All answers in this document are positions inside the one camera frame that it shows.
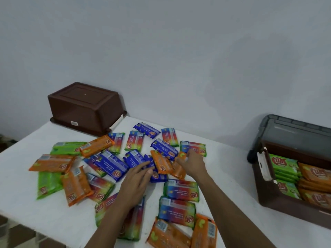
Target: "brown plastic container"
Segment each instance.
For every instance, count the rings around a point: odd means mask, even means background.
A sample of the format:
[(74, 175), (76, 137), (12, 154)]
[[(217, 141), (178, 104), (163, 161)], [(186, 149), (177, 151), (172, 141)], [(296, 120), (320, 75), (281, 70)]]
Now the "brown plastic container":
[(127, 114), (117, 92), (79, 82), (48, 95), (48, 101), (51, 122), (98, 137)]
[(258, 152), (264, 152), (267, 160), (267, 167), (272, 177), (271, 181), (265, 181), (260, 169), (261, 164), (258, 161), (253, 164), (259, 203), (276, 211), (280, 211), (293, 217), (297, 217), (331, 229), (331, 211), (329, 209), (310, 204), (309, 202), (292, 198), (290, 196), (286, 196), (280, 192), (276, 182), (275, 173), (272, 168), (271, 160), (269, 158), (269, 153), (286, 158), (296, 159), (299, 162), (324, 169), (331, 169), (331, 160), (316, 156), (314, 154), (301, 152), (276, 143), (264, 141), (259, 142)]

